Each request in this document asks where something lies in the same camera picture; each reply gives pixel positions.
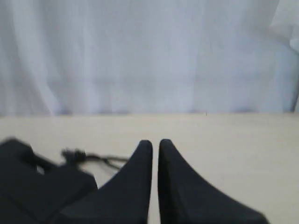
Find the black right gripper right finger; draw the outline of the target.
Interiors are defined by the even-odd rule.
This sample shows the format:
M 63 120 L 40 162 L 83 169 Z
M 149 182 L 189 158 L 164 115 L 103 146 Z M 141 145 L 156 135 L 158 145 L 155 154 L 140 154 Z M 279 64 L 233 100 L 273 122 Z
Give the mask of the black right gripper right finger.
M 158 201 L 162 224 L 267 224 L 256 211 L 201 177 L 170 139 L 159 144 Z

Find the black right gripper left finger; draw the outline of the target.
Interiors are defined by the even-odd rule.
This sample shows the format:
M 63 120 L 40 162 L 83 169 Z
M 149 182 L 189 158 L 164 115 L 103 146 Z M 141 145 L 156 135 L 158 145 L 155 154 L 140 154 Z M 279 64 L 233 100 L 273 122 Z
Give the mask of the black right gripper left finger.
M 128 162 L 106 184 L 61 211 L 63 224 L 146 224 L 153 147 L 141 140 Z

